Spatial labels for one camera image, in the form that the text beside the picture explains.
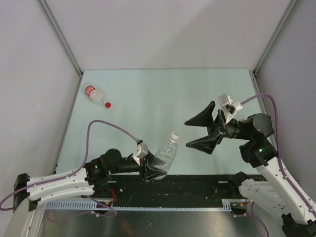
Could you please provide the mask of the clear plastic water bottle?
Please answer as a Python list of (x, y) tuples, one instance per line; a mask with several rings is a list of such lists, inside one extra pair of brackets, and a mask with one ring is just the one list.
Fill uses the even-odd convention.
[(159, 150), (156, 152), (156, 160), (154, 163), (151, 164), (151, 166), (164, 170), (168, 173), (176, 157), (177, 150), (178, 141), (173, 142), (170, 140), (169, 137), (166, 144), (160, 147)]

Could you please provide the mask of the red label plastic bottle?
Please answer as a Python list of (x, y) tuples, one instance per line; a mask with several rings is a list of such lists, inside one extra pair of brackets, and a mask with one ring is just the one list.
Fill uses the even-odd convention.
[(92, 101), (102, 103), (105, 108), (112, 106), (110, 102), (105, 100), (103, 93), (94, 86), (87, 86), (84, 92)]

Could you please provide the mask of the white bottle cap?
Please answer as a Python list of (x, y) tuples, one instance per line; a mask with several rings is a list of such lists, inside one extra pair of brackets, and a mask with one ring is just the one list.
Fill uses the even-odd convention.
[(179, 139), (179, 134), (177, 132), (172, 132), (170, 135), (170, 140), (173, 142), (177, 142)]

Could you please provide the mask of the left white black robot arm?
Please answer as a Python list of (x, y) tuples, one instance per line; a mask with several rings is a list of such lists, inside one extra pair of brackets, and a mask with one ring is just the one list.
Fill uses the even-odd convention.
[(112, 174), (138, 172), (144, 181), (166, 175), (167, 171), (162, 167), (151, 164), (153, 160), (154, 155), (149, 151), (136, 151), (123, 157), (119, 150), (109, 149), (77, 170), (37, 178), (20, 174), (14, 184), (13, 210), (25, 199), (29, 200), (29, 210), (32, 211), (40, 205), (63, 198), (102, 198), (108, 194)]

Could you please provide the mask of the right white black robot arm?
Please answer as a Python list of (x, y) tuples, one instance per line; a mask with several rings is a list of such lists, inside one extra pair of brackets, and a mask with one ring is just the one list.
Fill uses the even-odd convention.
[(206, 127), (208, 135), (193, 140), (186, 147), (212, 154), (223, 138), (247, 141), (239, 147), (242, 159), (255, 168), (267, 181), (260, 184), (243, 172), (229, 180), (228, 193), (252, 200), (273, 216), (287, 237), (314, 237), (316, 235), (316, 203), (303, 191), (278, 158), (277, 150), (268, 141), (274, 129), (270, 116), (253, 114), (246, 120), (236, 120), (242, 104), (228, 100), (221, 103), (216, 118), (212, 112), (215, 102), (185, 122), (187, 126)]

